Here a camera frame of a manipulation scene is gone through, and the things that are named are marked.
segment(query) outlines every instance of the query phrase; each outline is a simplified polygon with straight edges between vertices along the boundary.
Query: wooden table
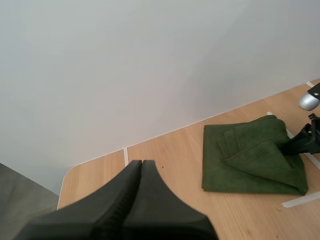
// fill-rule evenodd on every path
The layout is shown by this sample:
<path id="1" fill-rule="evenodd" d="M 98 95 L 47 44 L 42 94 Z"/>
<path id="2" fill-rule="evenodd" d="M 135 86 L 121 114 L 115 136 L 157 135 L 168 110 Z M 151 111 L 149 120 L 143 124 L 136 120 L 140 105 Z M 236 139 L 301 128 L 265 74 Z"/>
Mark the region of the wooden table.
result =
<path id="1" fill-rule="evenodd" d="M 128 159 L 155 160 L 167 186 L 185 203 L 208 215 L 221 240 L 319 240 L 320 200 L 284 208 L 281 203 L 299 196 L 205 192 L 201 188 L 204 125 L 249 122 L 272 112 L 295 135 L 309 122 L 310 112 L 298 105 L 309 88 L 303 84 L 131 146 Z M 320 116 L 320 108 L 313 112 Z M 301 157 L 308 194 L 319 192 L 320 170 L 305 154 Z M 123 150 L 73 167 L 64 177 L 58 208 L 94 192 L 124 167 Z"/>

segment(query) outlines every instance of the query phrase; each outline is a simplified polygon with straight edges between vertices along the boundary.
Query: folded green towel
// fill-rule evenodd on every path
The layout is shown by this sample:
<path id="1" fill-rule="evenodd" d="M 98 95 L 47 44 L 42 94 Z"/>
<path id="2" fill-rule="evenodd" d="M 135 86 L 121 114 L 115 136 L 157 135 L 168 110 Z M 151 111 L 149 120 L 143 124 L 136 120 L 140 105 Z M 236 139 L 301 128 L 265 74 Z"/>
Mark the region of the folded green towel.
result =
<path id="1" fill-rule="evenodd" d="M 297 194 L 308 191 L 299 155 L 284 156 L 290 139 L 274 115 L 204 126 L 202 188 L 210 192 Z"/>

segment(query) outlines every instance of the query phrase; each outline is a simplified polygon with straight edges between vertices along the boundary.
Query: silver cylinder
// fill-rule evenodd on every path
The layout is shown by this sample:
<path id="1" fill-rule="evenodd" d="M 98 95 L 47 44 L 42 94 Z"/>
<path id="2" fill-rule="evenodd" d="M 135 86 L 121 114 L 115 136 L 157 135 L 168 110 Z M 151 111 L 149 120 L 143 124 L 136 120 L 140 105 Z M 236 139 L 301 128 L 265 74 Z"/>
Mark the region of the silver cylinder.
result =
<path id="1" fill-rule="evenodd" d="M 315 98 L 309 93 L 304 95 L 299 101 L 300 107 L 307 111 L 311 111 L 315 109 L 319 104 L 320 104 L 320 100 Z"/>

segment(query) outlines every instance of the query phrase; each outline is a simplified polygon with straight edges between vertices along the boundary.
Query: gray floor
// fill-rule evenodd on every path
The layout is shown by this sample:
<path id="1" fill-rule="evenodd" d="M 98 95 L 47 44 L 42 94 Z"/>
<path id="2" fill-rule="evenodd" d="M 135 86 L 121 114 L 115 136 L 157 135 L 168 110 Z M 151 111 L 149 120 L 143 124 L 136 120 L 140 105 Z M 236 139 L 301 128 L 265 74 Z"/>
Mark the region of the gray floor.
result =
<path id="1" fill-rule="evenodd" d="M 0 163 L 0 240 L 12 240 L 32 218 L 55 211 L 59 196 Z"/>

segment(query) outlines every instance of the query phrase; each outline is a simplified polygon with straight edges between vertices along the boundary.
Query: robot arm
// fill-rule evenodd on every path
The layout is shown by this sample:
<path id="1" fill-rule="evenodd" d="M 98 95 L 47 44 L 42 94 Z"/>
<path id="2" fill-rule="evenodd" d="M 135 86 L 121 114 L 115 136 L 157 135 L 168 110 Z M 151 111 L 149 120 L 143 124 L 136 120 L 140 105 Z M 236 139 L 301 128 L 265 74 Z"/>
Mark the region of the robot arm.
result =
<path id="1" fill-rule="evenodd" d="M 312 111 L 319 104 L 320 83 L 310 88 L 299 101 L 300 107 L 307 111 Z M 306 124 L 295 137 L 282 146 L 283 154 L 320 153 L 320 118 L 314 113 L 308 117 L 311 124 Z"/>

